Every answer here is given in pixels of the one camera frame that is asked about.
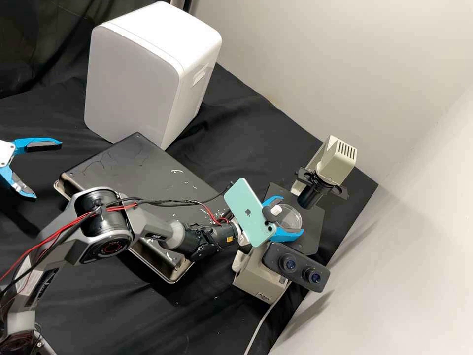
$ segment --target microscope base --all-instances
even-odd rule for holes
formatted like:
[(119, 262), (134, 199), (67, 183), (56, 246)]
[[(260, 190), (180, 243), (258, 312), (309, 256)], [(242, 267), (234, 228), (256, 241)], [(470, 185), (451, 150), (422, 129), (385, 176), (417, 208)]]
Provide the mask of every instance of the microscope base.
[(253, 248), (242, 261), (233, 286), (265, 301), (268, 304), (278, 299), (287, 287), (287, 278), (268, 269), (261, 263), (267, 244)]

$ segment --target label sticker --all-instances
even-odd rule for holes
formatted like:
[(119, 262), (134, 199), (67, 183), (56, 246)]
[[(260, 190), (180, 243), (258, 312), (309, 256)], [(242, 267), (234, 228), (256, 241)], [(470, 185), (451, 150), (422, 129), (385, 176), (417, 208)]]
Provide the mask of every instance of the label sticker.
[(41, 275), (43, 274), (42, 271), (39, 270), (32, 270), (29, 275), (25, 275), (24, 279), (26, 282), (26, 286), (23, 288), (23, 290), (19, 293), (20, 295), (23, 296), (29, 296), (34, 290), (34, 287), (38, 283), (39, 279), (41, 278)]
[[(15, 275), (15, 278), (20, 276), (22, 273), (27, 271), (29, 268), (31, 268), (31, 263), (30, 263), (30, 256), (28, 255), (25, 260), (23, 260), (23, 263), (20, 266), (20, 269)], [(23, 288), (23, 286), (26, 283), (26, 279), (28, 278), (28, 275), (25, 275), (21, 280), (18, 280), (17, 283), (15, 284), (16, 286), (16, 293), (20, 292), (20, 290)]]
[(269, 298), (268, 296), (263, 295), (261, 292), (258, 292), (256, 294), (256, 297), (262, 299), (263, 301), (271, 301), (271, 298)]

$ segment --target cable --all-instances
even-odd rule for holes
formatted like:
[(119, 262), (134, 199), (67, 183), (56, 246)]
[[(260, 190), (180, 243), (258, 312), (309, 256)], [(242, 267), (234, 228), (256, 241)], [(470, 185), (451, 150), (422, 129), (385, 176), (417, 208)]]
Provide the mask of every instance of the cable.
[(202, 207), (204, 207), (205, 210), (207, 211), (208, 216), (210, 217), (211, 220), (214, 221), (215, 224), (217, 224), (217, 225), (222, 225), (219, 221), (217, 221), (217, 220), (215, 219), (215, 217), (214, 217), (212, 211), (210, 210), (209, 207), (207, 207), (206, 204), (204, 204), (204, 203), (202, 203), (202, 202), (199, 202), (199, 201), (193, 201), (193, 202), (195, 202), (195, 203), (201, 205)]
[[(204, 208), (208, 211), (209, 213), (209, 216), (210, 218), (218, 225), (221, 225), (216, 219), (215, 217), (213, 216), (212, 214), (212, 211), (205, 205), (206, 202), (209, 202), (209, 201), (212, 201), (214, 199), (216, 199), (217, 197), (219, 197), (220, 195), (224, 194), (231, 186), (233, 185), (232, 182), (230, 182), (221, 192), (219, 192), (217, 195), (203, 201), (203, 202), (199, 202), (199, 201), (190, 201), (190, 200), (161, 200), (161, 201), (156, 201), (156, 200), (143, 200), (139, 197), (126, 197), (126, 198), (123, 198), (123, 199), (119, 199), (119, 200), (116, 200), (116, 201), (113, 201), (109, 204), (106, 205), (107, 207), (107, 212), (114, 212), (114, 211), (121, 211), (121, 210), (127, 210), (129, 208), (133, 208), (133, 207), (136, 207), (140, 204), (143, 204), (143, 203), (148, 203), (148, 204), (151, 204), (151, 205), (155, 205), (155, 206), (162, 206), (162, 207), (176, 207), (176, 206), (192, 206), (192, 205), (202, 205), (204, 206)], [(128, 204), (128, 205), (122, 205), (122, 206), (116, 206), (116, 207), (113, 207), (114, 205), (116, 205), (117, 203), (122, 203), (122, 202), (125, 202), (125, 201), (135, 201), (134, 203), (132, 204)], [(168, 203), (168, 202), (175, 202), (175, 204), (173, 205), (166, 205), (165, 203)], [(38, 266), (40, 264), (40, 262), (42, 261), (42, 259), (44, 259), (45, 257), (47, 257), (47, 255), (49, 253), (52, 252), (52, 250), (55, 248), (53, 246), (57, 246), (59, 244), (61, 244), (66, 238), (68, 238), (72, 233), (74, 233), (79, 227), (80, 225), (87, 219), (95, 216), (97, 214), (97, 210), (96, 211), (90, 211), (90, 212), (87, 212), (85, 214), (83, 214), (82, 216), (78, 217), (77, 219), (75, 219), (74, 221), (70, 222), (69, 224), (61, 227), (58, 231), (56, 231), (55, 233), (53, 233), (52, 235), (50, 235), (49, 237), (47, 237), (45, 240), (43, 240), (41, 243), (38, 243), (36, 244), (35, 246), (31, 247), (30, 249), (28, 249), (26, 252), (24, 252), (14, 263), (13, 265), (2, 275), (2, 277), (0, 278), (0, 282), (15, 268), (15, 266), (17, 264), (19, 264), (27, 255), (29, 255), (33, 250), (39, 248), (40, 246), (52, 241), (54, 239), (54, 242), (43, 252), (41, 253), (41, 255), (39, 256), (38, 260), (36, 261), (36, 263), (34, 263), (28, 270), (26, 270), (24, 273), (22, 273), (20, 276), (18, 276), (17, 278), (15, 278), (14, 280), (12, 280), (12, 282), (10, 282), (10, 284), (8, 284), (8, 286), (0, 291), (0, 299), (7, 293), (7, 291), (12, 288), (19, 280), (21, 280), (24, 276), (26, 276), (27, 274), (29, 274), (36, 266)], [(68, 231), (64, 236), (60, 237), (60, 234), (63, 233), (65, 230), (69, 229), (73, 227), (70, 231)]]
[(207, 199), (207, 200), (204, 200), (204, 201), (193, 201), (193, 200), (144, 200), (144, 199), (141, 199), (141, 198), (138, 198), (138, 197), (133, 197), (133, 198), (130, 198), (130, 199), (133, 199), (133, 200), (138, 200), (136, 203), (138, 205), (141, 205), (141, 204), (150, 204), (150, 205), (153, 205), (153, 206), (158, 206), (158, 207), (180, 207), (180, 206), (195, 206), (195, 205), (199, 205), (201, 203), (207, 203), (207, 202), (210, 202), (212, 200), (215, 200), (217, 197), (223, 195), (225, 192), (228, 191), (228, 189), (230, 189), (230, 187), (233, 186), (233, 182), (230, 182), (222, 191), (220, 191), (217, 195)]
[[(108, 212), (114, 212), (114, 211), (121, 211), (121, 210), (127, 210), (129, 208), (132, 208), (132, 207), (135, 207), (136, 204), (133, 203), (133, 204), (129, 204), (129, 205), (124, 205), (124, 206), (119, 206), (119, 207), (112, 207), (112, 208), (107, 208), (107, 211)], [(53, 233), (52, 235), (50, 235), (48, 238), (46, 238), (44, 241), (42, 241), (41, 243), (38, 244), (38, 246), (40, 245), (43, 245), (51, 240), (53, 240), (54, 238), (58, 238), (59, 235), (64, 232), (65, 230), (71, 228), (70, 230), (68, 230), (63, 236), (61, 236), (59, 239), (57, 239), (57, 242), (53, 243), (52, 245), (50, 245), (50, 247), (48, 249), (46, 249), (38, 258), (38, 260), (28, 269), (26, 270), (24, 273), (22, 273), (20, 276), (18, 276), (17, 278), (15, 278), (3, 291), (0, 292), (0, 299), (3, 297), (3, 295), (5, 295), (7, 293), (7, 291), (12, 288), (19, 280), (21, 280), (23, 277), (25, 277), (27, 274), (29, 274), (34, 268), (36, 268), (36, 266), (38, 266), (41, 261), (48, 256), (48, 254), (50, 254), (55, 246), (57, 245), (60, 245), (64, 240), (66, 240), (68, 237), (70, 237), (79, 227), (82, 223), (84, 223), (86, 220), (88, 220), (89, 218), (91, 217), (94, 217), (97, 215), (97, 211), (91, 211), (91, 212), (87, 212), (85, 214), (83, 214), (82, 216), (76, 218), (75, 220), (73, 220), (72, 222), (70, 222), (69, 224), (61, 227), (58, 231), (56, 231), (55, 233)]]
[(43, 334), (43, 330), (42, 330), (42, 328), (41, 328), (41, 325), (39, 325), (39, 323), (35, 323), (35, 324), (34, 324), (34, 329), (38, 332), (39, 335), (38, 335), (38, 337), (35, 339), (35, 338), (34, 338), (34, 333), (33, 333), (33, 339), (34, 339), (34, 341), (33, 341), (33, 347), (32, 347), (32, 349), (31, 349), (30, 355), (33, 355), (34, 350), (37, 348), (37, 343), (41, 341), (41, 339), (42, 339), (42, 334)]
[(270, 307), (268, 308), (266, 313), (263, 315), (263, 317), (261, 318), (260, 322), (258, 323), (258, 326), (256, 327), (255, 332), (253, 333), (253, 336), (251, 337), (251, 340), (248, 343), (248, 346), (246, 347), (245, 353), (243, 355), (248, 355), (249, 354), (251, 346), (253, 345), (253, 343), (256, 339), (256, 336), (258, 335), (258, 332), (260, 331), (260, 328), (263, 325), (263, 322), (265, 321), (266, 317), (271, 312), (271, 310), (274, 308), (276, 303), (278, 303), (279, 300), (282, 298), (282, 296), (284, 295), (284, 293), (286, 292), (286, 290), (289, 288), (290, 285), (291, 285), (291, 281), (289, 280), (289, 282), (287, 283), (287, 286), (284, 289), (283, 293), (279, 295), (279, 297), (274, 301), (274, 303), (272, 305), (270, 305)]
[[(71, 223), (75, 223), (76, 221), (79, 221), (83, 219), (86, 215), (88, 215), (90, 212), (83, 214), (82, 216), (78, 217), (76, 220), (72, 221)], [(46, 244), (47, 242), (51, 241), (53, 238), (56, 237), (57, 234), (62, 233), (65, 229), (70, 227), (70, 224), (60, 228), (58, 231), (55, 233), (51, 234), (49, 237), (47, 237), (45, 240), (43, 240), (41, 243), (36, 244), (35, 246), (29, 248), (26, 252), (24, 252), (14, 263), (10, 268), (0, 277), (0, 282), (15, 268), (17, 264), (19, 264), (27, 255), (29, 255), (33, 250), (39, 248), (43, 244)]]

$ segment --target white cable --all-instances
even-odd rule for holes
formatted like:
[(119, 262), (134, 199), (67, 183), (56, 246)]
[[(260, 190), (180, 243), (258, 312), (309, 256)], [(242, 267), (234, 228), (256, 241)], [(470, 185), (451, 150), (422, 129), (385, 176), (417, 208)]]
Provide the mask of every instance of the white cable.
[(289, 281), (287, 283), (287, 286), (286, 288), (284, 289), (284, 291), (282, 292), (282, 294), (279, 295), (279, 297), (274, 301), (274, 303), (272, 305), (270, 305), (270, 307), (268, 308), (268, 310), (266, 311), (266, 313), (263, 315), (263, 318), (261, 318), (258, 326), (256, 327), (255, 329), (255, 332), (253, 333), (253, 336), (251, 337), (251, 340), (250, 342), (248, 343), (248, 346), (246, 347), (246, 350), (245, 350), (245, 353), (243, 355), (248, 355), (248, 353), (250, 352), (250, 349), (251, 349), (251, 346), (253, 345), (253, 342), (255, 341), (256, 339), (256, 336), (258, 335), (258, 332), (260, 331), (260, 328), (261, 326), (263, 325), (263, 322), (265, 321), (266, 317), (268, 316), (268, 314), (271, 312), (271, 310), (274, 308), (274, 306), (276, 305), (276, 303), (279, 302), (279, 300), (281, 299), (281, 297), (284, 295), (284, 293), (286, 292), (286, 290), (289, 288), (289, 285), (291, 284), (291, 281)]

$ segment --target wire bundle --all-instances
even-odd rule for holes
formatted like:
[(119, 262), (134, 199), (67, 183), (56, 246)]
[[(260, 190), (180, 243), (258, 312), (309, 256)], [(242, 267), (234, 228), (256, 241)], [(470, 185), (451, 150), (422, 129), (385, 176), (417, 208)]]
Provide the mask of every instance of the wire bundle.
[[(228, 223), (229, 221), (224, 218), (224, 217), (221, 217), (221, 218), (218, 218), (216, 219), (215, 216), (213, 215), (212, 211), (207, 207), (207, 205), (205, 205), (205, 203), (207, 202), (210, 202), (214, 199), (216, 199), (217, 197), (219, 197), (220, 195), (223, 195), (231, 186), (233, 185), (233, 183), (229, 183), (227, 185), (227, 187), (225, 187), (225, 189), (221, 192), (219, 192), (216, 196), (208, 199), (208, 200), (205, 200), (205, 201), (202, 201), (202, 202), (199, 202), (199, 201), (191, 201), (191, 200), (145, 200), (145, 199), (142, 199), (140, 197), (127, 197), (127, 198), (123, 198), (123, 199), (119, 199), (119, 200), (116, 200), (114, 202), (111, 202), (106, 206), (106, 210), (107, 212), (115, 212), (115, 211), (122, 211), (122, 210), (127, 210), (127, 209), (130, 209), (130, 208), (134, 208), (134, 207), (137, 207), (141, 204), (151, 204), (153, 206), (160, 206), (160, 207), (177, 207), (177, 206), (195, 206), (195, 205), (201, 205), (203, 206), (209, 217), (212, 219), (212, 221), (214, 223), (216, 223), (217, 225), (221, 225), (220, 224), (220, 220), (223, 220), (225, 221), (226, 223)], [(129, 204), (126, 204), (124, 205), (123, 203), (124, 202), (127, 202), (127, 201), (133, 201)], [(14, 263), (13, 265), (10, 266), (10, 268), (0, 277), (0, 282), (2, 280), (4, 280), (11, 272), (12, 270), (15, 269), (15, 267), (19, 266), (20, 263), (26, 258), (26, 257), (29, 257), (31, 252), (33, 252), (34, 250), (38, 249), (39, 247), (41, 247), (42, 245), (46, 244), (46, 243), (49, 243), (49, 242), (52, 242), (51, 245), (45, 249), (39, 256), (38, 258), (36, 259), (36, 261), (34, 263), (32, 263), (32, 266), (30, 268), (28, 268), (28, 270), (26, 270), (25, 272), (23, 272), (21, 275), (19, 275), (18, 277), (16, 277), (15, 279), (13, 279), (9, 284), (8, 286), (3, 289), (1, 292), (0, 292), (0, 300), (1, 298), (8, 292), (8, 290), (10, 290), (18, 281), (20, 281), (23, 277), (25, 277), (26, 275), (28, 275), (28, 278), (25, 282), (25, 284), (22, 286), (21, 290), (19, 290), (13, 297), (11, 297), (7, 302), (4, 303), (4, 306), (8, 305), (12, 300), (14, 300), (14, 298), (20, 294), (24, 288), (26, 287), (26, 285), (28, 284), (28, 281), (30, 279), (30, 275), (31, 275), (31, 271), (36, 268), (40, 263), (41, 261), (43, 261), (45, 259), (45, 257), (47, 257), (51, 252), (52, 250), (57, 246), (57, 245), (60, 245), (62, 242), (64, 242), (68, 237), (70, 237), (80, 226), (82, 223), (84, 223), (86, 220), (96, 216), (99, 214), (99, 211), (100, 211), (100, 207), (98, 207), (97, 209), (95, 209), (94, 211), (89, 211), (87, 213), (84, 213), (83, 215), (79, 216), (78, 218), (76, 218), (75, 220), (71, 221), (70, 223), (64, 225), (63, 227), (61, 227), (60, 229), (58, 229), (56, 232), (54, 232), (53, 234), (51, 234), (50, 236), (48, 236), (46, 239), (44, 239), (42, 242), (34, 245), (33, 247), (29, 248), (28, 250), (26, 250)]]

